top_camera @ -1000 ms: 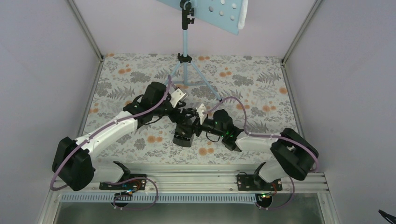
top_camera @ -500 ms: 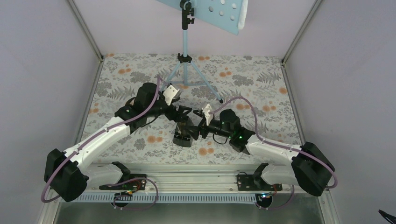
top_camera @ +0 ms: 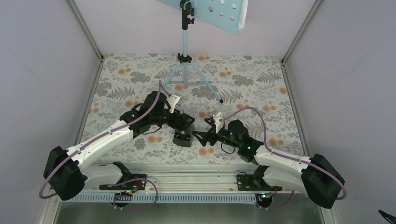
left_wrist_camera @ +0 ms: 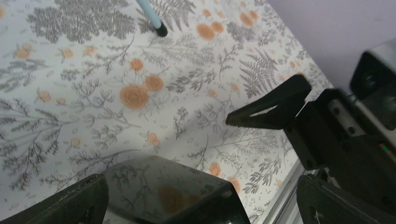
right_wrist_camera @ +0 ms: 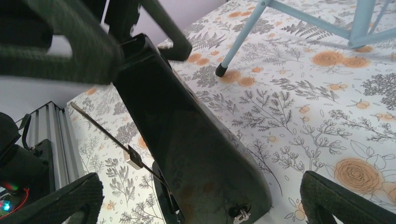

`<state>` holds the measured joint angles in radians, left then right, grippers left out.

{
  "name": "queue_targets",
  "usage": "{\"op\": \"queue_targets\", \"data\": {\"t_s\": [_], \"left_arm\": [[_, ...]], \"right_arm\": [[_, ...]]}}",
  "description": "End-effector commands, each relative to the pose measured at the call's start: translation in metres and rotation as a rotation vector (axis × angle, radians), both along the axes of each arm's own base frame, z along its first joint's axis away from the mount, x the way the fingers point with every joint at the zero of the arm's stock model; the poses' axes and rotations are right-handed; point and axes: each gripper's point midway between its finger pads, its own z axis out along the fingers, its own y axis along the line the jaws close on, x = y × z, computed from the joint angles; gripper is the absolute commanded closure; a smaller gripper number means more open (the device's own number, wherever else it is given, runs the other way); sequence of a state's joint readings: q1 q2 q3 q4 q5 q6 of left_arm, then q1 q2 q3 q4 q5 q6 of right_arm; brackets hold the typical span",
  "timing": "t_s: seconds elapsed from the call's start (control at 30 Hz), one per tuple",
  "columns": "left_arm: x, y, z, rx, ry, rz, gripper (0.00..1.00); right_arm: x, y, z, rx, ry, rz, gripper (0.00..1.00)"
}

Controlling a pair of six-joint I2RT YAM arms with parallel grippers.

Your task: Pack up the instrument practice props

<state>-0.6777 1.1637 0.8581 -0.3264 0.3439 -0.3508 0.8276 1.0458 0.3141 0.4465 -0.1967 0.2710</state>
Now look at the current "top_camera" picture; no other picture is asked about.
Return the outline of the black metronome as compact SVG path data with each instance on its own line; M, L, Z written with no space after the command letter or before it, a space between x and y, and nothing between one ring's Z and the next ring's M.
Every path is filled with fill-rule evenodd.
M191 147L194 139L192 131L195 130L194 124L187 126L177 125L174 127L173 143L180 147Z

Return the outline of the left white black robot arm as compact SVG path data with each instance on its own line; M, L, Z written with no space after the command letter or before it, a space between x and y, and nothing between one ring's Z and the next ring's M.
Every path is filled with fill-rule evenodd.
M132 107L107 129L94 137L63 149L53 148L48 156L43 177L45 179L39 191L39 197L45 199L43 189L49 185L55 196L63 201L70 200L83 189L99 185L126 188L130 183L129 172L120 162L90 168L105 153L127 141L146 133L151 126L163 125L174 129L174 144L191 147L193 123L195 119L176 109L180 101L177 94L166 95L153 91L143 103Z

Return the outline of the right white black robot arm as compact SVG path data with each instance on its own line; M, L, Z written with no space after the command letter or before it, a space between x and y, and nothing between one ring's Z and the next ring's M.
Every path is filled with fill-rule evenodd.
M298 191L326 209L332 208L339 193L344 191L344 178L324 156L298 156L272 149L251 137L238 119L227 126L214 118L205 121L211 128L192 134L202 145L219 142L232 146L243 161L257 165L253 177L257 189L271 186Z

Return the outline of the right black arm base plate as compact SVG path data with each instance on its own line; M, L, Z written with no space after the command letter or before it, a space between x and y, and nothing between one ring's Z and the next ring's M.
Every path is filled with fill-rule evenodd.
M239 172L236 175L236 184L239 191L282 191L279 186L269 186L264 180L257 181L253 175Z

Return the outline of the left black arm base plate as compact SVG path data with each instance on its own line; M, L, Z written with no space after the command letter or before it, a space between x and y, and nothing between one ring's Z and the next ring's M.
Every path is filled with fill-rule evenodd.
M147 175L146 174L131 174L129 177L123 176L117 182L117 184L126 182L131 179L137 179L137 178L147 178ZM118 186L100 185L99 189L100 190L123 190L123 191L131 190L131 191L135 191L135 190L144 190L145 186L146 186L145 180L135 180L133 182L124 183L124 184L118 185Z

